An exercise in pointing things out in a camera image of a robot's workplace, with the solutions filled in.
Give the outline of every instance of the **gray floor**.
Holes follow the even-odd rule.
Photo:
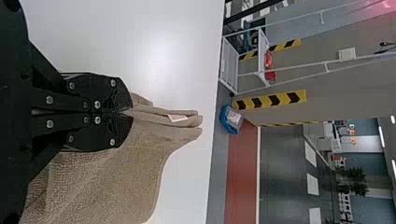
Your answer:
[[[206,224],[224,223],[229,135],[219,122],[219,113],[224,105],[230,103],[230,92],[223,85],[219,84],[218,98],[216,102],[215,132],[213,135],[212,164],[210,167]]]
[[[306,160],[303,127],[262,128],[261,155],[261,224],[309,224],[316,207],[322,223],[339,217],[335,175],[318,155],[318,168]],[[306,173],[318,179],[319,196],[307,193]]]

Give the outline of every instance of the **blue object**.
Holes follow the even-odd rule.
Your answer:
[[[230,113],[231,110],[230,105],[225,105],[221,111],[220,111],[220,123],[224,126],[224,128],[227,130],[228,133],[230,134],[238,134],[239,130],[235,129],[232,127],[228,122],[227,122],[227,115]]]

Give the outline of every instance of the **white floor marking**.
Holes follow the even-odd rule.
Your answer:
[[[309,144],[305,142],[305,157],[306,159],[311,162],[312,165],[317,167],[317,154],[315,153],[315,150],[309,146]]]
[[[309,209],[309,224],[321,224],[320,208]]]
[[[306,183],[308,186],[308,194],[319,196],[319,184],[316,177],[306,174]]]

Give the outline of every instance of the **floor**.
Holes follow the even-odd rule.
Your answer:
[[[166,163],[160,198],[148,222],[205,223],[224,2],[21,4],[31,41],[57,69],[121,77],[130,91],[156,106],[197,109],[205,117],[201,137]]]
[[[320,208],[322,223],[339,217],[335,174],[318,155],[317,167],[306,159],[303,127],[261,133],[260,223],[309,224],[311,208]],[[307,174],[318,180],[318,195],[308,194]]]

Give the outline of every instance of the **red fire extinguisher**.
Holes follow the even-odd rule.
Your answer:
[[[265,53],[265,62],[264,62],[265,70],[273,69],[273,58],[270,51]],[[276,72],[266,72],[265,79],[267,81],[276,81]]]

